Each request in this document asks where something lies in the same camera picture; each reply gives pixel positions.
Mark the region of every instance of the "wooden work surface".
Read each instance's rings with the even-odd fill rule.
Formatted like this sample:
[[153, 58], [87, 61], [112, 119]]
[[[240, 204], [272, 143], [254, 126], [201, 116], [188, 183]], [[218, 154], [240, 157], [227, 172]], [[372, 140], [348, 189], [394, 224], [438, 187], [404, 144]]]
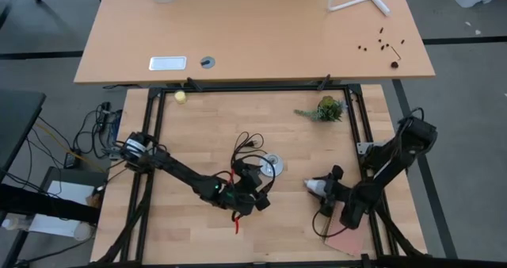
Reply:
[[[375, 140], [390, 139], [394, 132], [381, 86], [363, 86]], [[243, 132], [259, 132], [263, 149], [284, 159], [284, 172], [269, 193], [271, 206], [240, 221], [234, 234], [231, 211], [202, 202], [192, 190], [163, 171], [154, 176], [151, 210], [144, 249], [145, 264], [214, 262], [288, 262], [349, 260], [324, 245], [311, 228], [318, 200], [305, 188], [305, 178], [327, 174], [334, 164], [345, 171], [344, 183], [360, 180], [349, 117], [343, 122], [312, 123], [293, 109], [311, 109], [322, 96], [343, 99], [343, 91], [284, 91], [188, 94], [178, 105], [166, 97], [161, 144], [171, 155], [201, 174], [213, 174], [229, 166], [233, 146]], [[140, 131], [147, 90], [129, 90], [121, 120], [119, 140]], [[153, 114], [158, 105], [155, 103]], [[111, 170], [115, 174], [120, 167]], [[125, 222], [132, 174], [123, 173], [108, 184], [92, 259], [100, 258], [119, 235]], [[406, 176], [400, 174], [388, 187], [387, 199], [394, 222], [412, 242], [425, 251]], [[316, 227], [322, 228], [324, 217]], [[135, 249], [136, 233], [132, 240]], [[364, 253], [374, 257], [370, 229], [364, 235]]]
[[[433, 77], [406, 0], [383, 1], [390, 17], [373, 2], [328, 13], [327, 0], [102, 0], [74, 81]], [[186, 56], [186, 69], [149, 71], [153, 56]]]

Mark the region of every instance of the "black metal frame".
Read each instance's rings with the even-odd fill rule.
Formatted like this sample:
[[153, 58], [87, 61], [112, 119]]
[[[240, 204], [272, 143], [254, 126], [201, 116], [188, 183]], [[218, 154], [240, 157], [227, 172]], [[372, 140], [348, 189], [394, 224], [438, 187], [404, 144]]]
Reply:
[[[350, 126], [351, 126], [351, 129], [353, 132], [354, 144], [361, 142], [361, 138], [360, 138], [359, 128], [357, 126], [356, 115], [355, 115], [355, 111], [354, 111], [354, 104], [353, 104], [353, 98], [352, 98], [353, 95], [356, 96], [355, 101], [357, 102], [357, 106], [360, 110], [361, 120], [362, 120], [362, 123], [364, 126], [364, 133], [365, 133], [365, 137], [366, 137], [365, 141], [366, 142], [373, 141], [372, 131], [371, 131], [371, 128], [370, 128], [370, 125], [368, 122], [368, 115], [366, 112], [366, 108], [365, 108], [364, 99], [362, 96], [362, 91], [360, 89], [360, 85], [355, 85], [355, 84], [353, 84], [353, 85], [351, 85], [351, 84], [333, 85], [332, 83], [326, 83], [325, 87], [319, 87], [319, 88], [317, 88], [315, 85], [313, 85], [313, 86], [312, 85], [269, 85], [269, 83], [266, 83], [265, 85], [253, 85], [252, 86], [252, 85], [245, 85], [245, 83], [242, 83], [242, 84], [231, 85], [231, 86], [222, 86], [222, 85], [207, 86], [205, 88], [201, 88], [200, 86], [198, 88], [196, 88], [192, 84], [185, 84], [183, 86], [170, 86], [167, 88], [150, 89], [149, 94], [148, 94], [148, 99], [147, 99], [146, 112], [145, 112], [144, 121], [143, 121], [143, 132], [144, 133], [148, 133], [148, 130], [150, 127], [152, 109], [154, 106], [154, 100], [156, 97], [158, 97], [158, 111], [157, 111], [157, 117], [156, 117], [156, 121], [155, 121], [153, 136], [157, 139], [160, 137], [160, 132], [162, 130], [162, 117], [163, 117], [163, 112], [164, 112], [166, 94], [173, 93], [177, 90], [183, 90], [186, 93], [296, 91], [296, 90], [343, 90], [344, 95], [345, 95], [345, 102], [348, 106], [347, 110], [348, 110], [349, 119], [350, 119]], [[358, 166], [360, 168], [361, 178], [365, 179], [367, 177], [367, 172], [364, 168], [362, 168], [362, 166], [360, 164], [359, 153], [357, 153], [357, 150], [355, 147], [351, 148], [351, 149], [356, 152], [356, 157], [357, 157], [357, 161], [358, 161]], [[150, 178], [151, 181], [153, 181], [153, 177], [154, 177], [153, 172], [148, 174], [147, 177]], [[134, 176], [133, 181], [134, 182], [132, 183], [131, 199], [130, 199], [129, 206], [128, 206], [129, 210], [128, 210], [127, 220], [129, 220], [131, 218], [132, 213], [135, 211], [135, 207], [136, 207], [135, 204], [137, 203], [137, 197], [138, 197], [139, 186], [140, 186], [140, 175], [136, 174]], [[145, 190], [151, 191], [151, 187], [152, 187], [153, 182], [148, 182], [148, 184], [150, 184], [150, 187], [145, 188]], [[381, 205], [383, 206], [384, 210], [389, 215], [389, 208], [387, 206], [387, 200], [386, 200], [385, 194], [383, 194], [383, 196], [381, 197]], [[139, 228], [139, 237], [138, 237], [137, 248], [136, 248], [136, 253], [135, 253], [135, 260], [139, 261], [139, 262], [143, 261], [143, 249], [144, 249], [144, 241], [146, 239], [146, 233], [147, 233], [148, 214], [149, 214], [148, 210], [143, 214], [142, 220], [141, 220], [141, 225]], [[384, 255], [384, 251], [383, 251], [383, 245], [382, 245], [382, 241], [380, 238], [379, 227], [378, 227], [375, 213], [371, 213], [369, 215], [369, 220], [370, 220], [369, 221], [370, 227], [372, 230], [372, 238], [373, 238], [373, 243], [374, 243], [374, 247], [375, 247], [375, 254], [378, 258], [378, 257]], [[398, 246], [395, 242], [394, 237], [392, 236], [392, 234], [390, 232], [386, 231], [386, 233], [387, 233], [387, 237], [388, 237], [388, 243], [389, 243], [391, 255], [399, 255]], [[120, 261], [127, 261], [128, 260], [129, 248], [130, 248], [130, 241], [127, 241], [125, 243], [124, 247], [122, 248]], [[286, 267], [286, 266], [292, 266], [292, 267], [294, 267], [294, 266], [301, 266], [301, 267], [303, 267], [303, 266], [336, 266], [336, 265], [343, 266], [343, 267], [346, 267], [346, 266], [347, 267], [355, 267], [355, 266], [362, 266], [362, 263], [363, 262], [361, 260], [357, 260], [357, 261], [286, 262], [286, 263], [271, 262], [269, 265], [270, 266], [279, 266], [279, 267], [282, 267], [282, 266], [283, 267]], [[172, 265], [171, 264], [171, 265], [160, 265], [160, 266], [192, 267], [195, 265]], [[202, 266], [245, 267], [245, 266], [252, 266], [252, 263], [206, 264], [206, 265], [199, 264], [197, 266], [199, 266], [199, 267], [202, 267]]]

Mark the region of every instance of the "floor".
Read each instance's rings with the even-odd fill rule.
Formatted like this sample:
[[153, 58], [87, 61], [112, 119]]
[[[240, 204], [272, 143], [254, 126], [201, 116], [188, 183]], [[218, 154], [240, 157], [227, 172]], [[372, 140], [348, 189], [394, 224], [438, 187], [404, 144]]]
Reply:
[[[9, 0], [0, 0], [0, 12]], [[15, 0], [0, 28], [0, 54], [81, 51], [97, 12], [98, 0]], [[407, 0], [422, 38], [507, 35], [507, 0], [494, 0], [471, 9], [454, 0]], [[438, 127], [439, 137], [428, 154], [436, 189], [460, 258], [506, 261], [507, 205], [507, 44], [428, 46], [437, 78], [404, 81], [411, 106], [422, 106], [426, 119]], [[82, 118], [102, 101], [120, 109], [125, 89], [78, 86], [72, 81], [79, 58], [0, 60], [0, 87], [38, 90], [48, 96], [41, 114], [65, 136], [73, 136]], [[391, 118], [402, 114], [390, 81], [382, 81]], [[53, 154], [64, 152], [41, 136]], [[11, 168], [27, 177], [28, 148], [24, 146]], [[31, 182], [40, 183], [51, 160], [33, 152]], [[103, 167], [107, 161], [98, 161]], [[410, 170], [410, 187], [429, 253], [444, 256], [417, 166]], [[14, 234], [0, 230], [0, 262]], [[68, 247], [71, 239], [31, 234], [21, 258], [32, 258]], [[33, 267], [68, 267], [88, 262], [92, 243], [64, 255], [47, 258]]]

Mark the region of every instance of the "green plant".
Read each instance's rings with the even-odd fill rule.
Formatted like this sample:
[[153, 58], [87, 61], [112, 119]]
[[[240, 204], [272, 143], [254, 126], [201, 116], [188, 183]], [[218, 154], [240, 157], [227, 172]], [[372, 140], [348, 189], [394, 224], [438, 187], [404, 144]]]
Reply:
[[304, 111], [294, 109], [295, 114], [309, 117], [312, 121], [341, 121], [340, 117], [346, 105], [343, 101], [335, 101], [331, 96], [325, 96], [319, 102], [316, 110]]

